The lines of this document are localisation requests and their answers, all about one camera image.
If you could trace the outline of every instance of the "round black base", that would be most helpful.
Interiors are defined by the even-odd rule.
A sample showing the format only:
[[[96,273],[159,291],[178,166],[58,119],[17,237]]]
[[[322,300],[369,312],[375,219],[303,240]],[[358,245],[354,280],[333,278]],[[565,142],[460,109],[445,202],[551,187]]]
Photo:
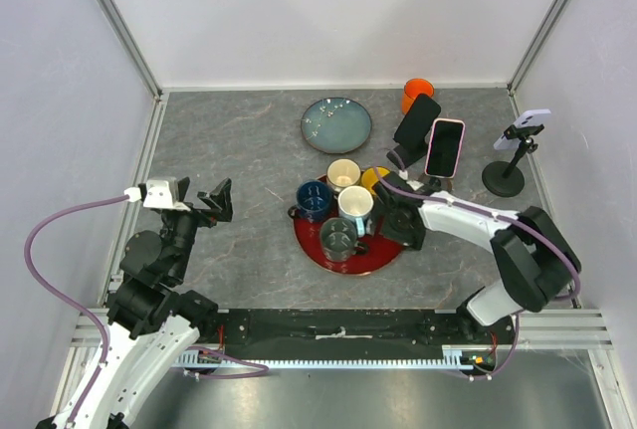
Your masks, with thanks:
[[[509,178],[502,176],[508,165],[508,162],[491,162],[482,171],[482,183],[499,197],[515,197],[525,188],[525,177],[517,167]]]

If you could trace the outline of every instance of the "white mug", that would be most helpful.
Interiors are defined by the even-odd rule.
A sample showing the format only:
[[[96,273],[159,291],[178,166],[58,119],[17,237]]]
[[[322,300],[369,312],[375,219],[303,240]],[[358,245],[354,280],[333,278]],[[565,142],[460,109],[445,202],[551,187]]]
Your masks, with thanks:
[[[363,187],[347,187],[338,195],[338,215],[354,223],[359,238],[365,234],[365,220],[373,206],[371,193]]]
[[[327,185],[334,193],[356,185],[360,180],[360,167],[353,160],[341,158],[327,168]]]

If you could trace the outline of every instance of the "floor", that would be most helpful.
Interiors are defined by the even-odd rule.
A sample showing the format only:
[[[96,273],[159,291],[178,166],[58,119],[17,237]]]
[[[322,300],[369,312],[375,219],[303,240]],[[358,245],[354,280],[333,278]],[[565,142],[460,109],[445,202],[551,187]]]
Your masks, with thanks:
[[[216,92],[171,94],[151,176],[189,176],[189,201],[196,191],[233,180],[232,223],[199,230],[186,281],[221,308],[435,308],[453,309],[498,276],[493,257],[452,236],[430,232],[420,252],[403,252],[390,265],[366,277],[332,274],[299,248],[287,209],[305,180],[325,173],[335,157],[305,143],[304,110],[315,101],[343,96],[365,106],[373,120],[370,140],[348,155],[361,167],[390,165],[384,147],[402,119],[401,90]],[[510,152],[493,142],[514,119],[505,90],[441,90],[442,115],[467,126],[453,193],[503,209],[539,205],[529,162],[522,194],[502,199],[490,194],[481,171]],[[414,165],[418,176],[422,163]],[[138,229],[157,229],[159,220],[141,212]]]
[[[610,429],[586,353],[516,353],[491,382],[417,370],[167,374],[131,429]]]

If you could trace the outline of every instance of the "wall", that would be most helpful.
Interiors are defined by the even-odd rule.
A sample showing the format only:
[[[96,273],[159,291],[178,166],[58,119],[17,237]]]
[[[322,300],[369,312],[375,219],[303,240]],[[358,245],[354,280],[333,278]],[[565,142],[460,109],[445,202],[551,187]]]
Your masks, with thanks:
[[[551,0],[115,0],[165,87],[504,83]]]
[[[0,1],[0,414],[48,416],[77,314],[27,272],[44,217],[129,184],[152,99],[96,0]],[[123,206],[58,221],[36,239],[51,283],[94,305]]]
[[[537,158],[637,395],[637,0],[572,0],[519,92],[548,107]]]

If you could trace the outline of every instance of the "dark teal plate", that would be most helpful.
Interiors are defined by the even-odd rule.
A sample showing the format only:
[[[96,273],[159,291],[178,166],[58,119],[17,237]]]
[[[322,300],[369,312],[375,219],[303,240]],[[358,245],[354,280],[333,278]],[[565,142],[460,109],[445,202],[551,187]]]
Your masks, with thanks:
[[[309,145],[325,153],[348,153],[371,134],[371,116],[363,106],[346,98],[326,98],[308,107],[301,132]]]

